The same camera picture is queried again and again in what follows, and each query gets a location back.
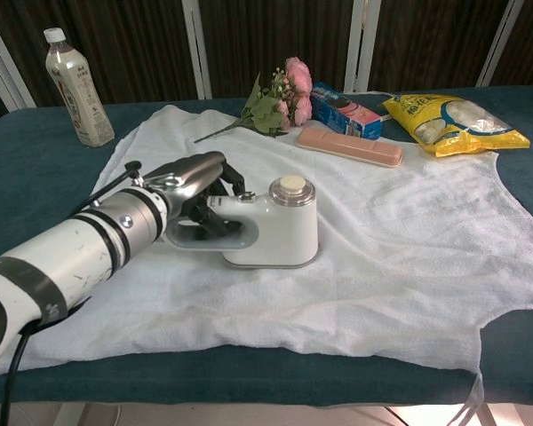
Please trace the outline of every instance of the teal tablecloth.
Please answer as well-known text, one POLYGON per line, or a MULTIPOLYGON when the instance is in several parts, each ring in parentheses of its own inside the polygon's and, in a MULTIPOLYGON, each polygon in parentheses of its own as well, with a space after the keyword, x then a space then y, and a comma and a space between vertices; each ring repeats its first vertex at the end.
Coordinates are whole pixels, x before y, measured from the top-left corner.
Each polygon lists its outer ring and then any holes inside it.
MULTIPOLYGON (((444 91, 474 100, 527 136, 529 150, 502 152, 497 169, 533 215, 533 87, 444 91)), ((383 114, 384 97, 354 97, 383 114)), ((198 113, 237 115, 243 100, 175 102, 198 113)), ((116 140, 164 103, 107 107, 116 140)), ((385 137, 410 140, 395 122, 385 137)), ((115 142, 90 149, 76 140, 64 108, 17 111, 0 119, 0 254, 56 225, 92 189, 115 142)), ((486 400, 533 404, 533 312, 510 312, 481 332, 486 400)), ((473 376, 380 357, 299 355, 284 349, 224 346, 207 351, 133 354, 21 372, 15 400, 450 404, 473 376)), ((4 378, 0 376, 0 399, 4 378)))

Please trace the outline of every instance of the snack bag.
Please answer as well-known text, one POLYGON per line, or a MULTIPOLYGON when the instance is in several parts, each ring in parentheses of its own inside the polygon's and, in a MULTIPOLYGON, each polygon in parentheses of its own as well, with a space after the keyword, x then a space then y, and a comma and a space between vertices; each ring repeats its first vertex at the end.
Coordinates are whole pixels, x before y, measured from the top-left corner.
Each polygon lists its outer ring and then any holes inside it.
POLYGON ((529 140, 469 100, 445 95, 397 95, 389 114, 437 157, 486 149, 529 148, 529 140))

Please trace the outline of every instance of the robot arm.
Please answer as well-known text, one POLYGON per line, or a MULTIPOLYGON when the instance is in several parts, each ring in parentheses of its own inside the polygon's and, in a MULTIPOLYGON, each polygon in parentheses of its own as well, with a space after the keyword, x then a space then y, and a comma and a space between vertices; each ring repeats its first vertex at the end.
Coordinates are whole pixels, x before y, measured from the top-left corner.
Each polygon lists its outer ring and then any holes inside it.
POLYGON ((244 191, 243 178, 218 152, 164 164, 144 177, 139 166, 130 163, 70 218, 0 256, 0 356, 28 323, 65 319, 95 285, 156 241, 168 221, 193 217, 221 233, 223 221, 201 203, 225 192, 220 178, 244 191), (131 187, 99 200, 126 178, 131 187))

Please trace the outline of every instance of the milk tea bottle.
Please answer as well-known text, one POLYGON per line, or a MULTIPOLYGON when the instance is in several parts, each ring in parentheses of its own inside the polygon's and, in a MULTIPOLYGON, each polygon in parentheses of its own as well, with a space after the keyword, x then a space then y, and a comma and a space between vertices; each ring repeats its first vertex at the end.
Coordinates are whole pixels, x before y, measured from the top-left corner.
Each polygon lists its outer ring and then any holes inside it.
POLYGON ((61 28, 44 31, 50 44, 45 60, 47 72, 60 91, 79 140, 87 146, 103 146, 115 131, 99 100, 85 56, 65 41, 61 28))

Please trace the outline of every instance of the white towel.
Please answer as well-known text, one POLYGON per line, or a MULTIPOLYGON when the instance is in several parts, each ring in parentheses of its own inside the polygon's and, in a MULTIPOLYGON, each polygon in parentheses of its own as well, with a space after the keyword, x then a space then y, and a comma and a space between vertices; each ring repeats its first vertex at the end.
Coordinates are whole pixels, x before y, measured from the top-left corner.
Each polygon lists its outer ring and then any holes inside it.
POLYGON ((257 193, 299 174, 317 190, 319 257, 297 270, 238 271, 220 254, 155 243, 75 316, 32 337, 21 369, 231 343, 479 372, 480 329, 533 309, 533 218, 501 184, 497 154, 437 159, 401 143, 403 163, 388 169, 301 149, 299 130, 192 143, 233 120, 167 106, 119 143, 97 187, 131 160, 146 173, 211 150, 257 193))

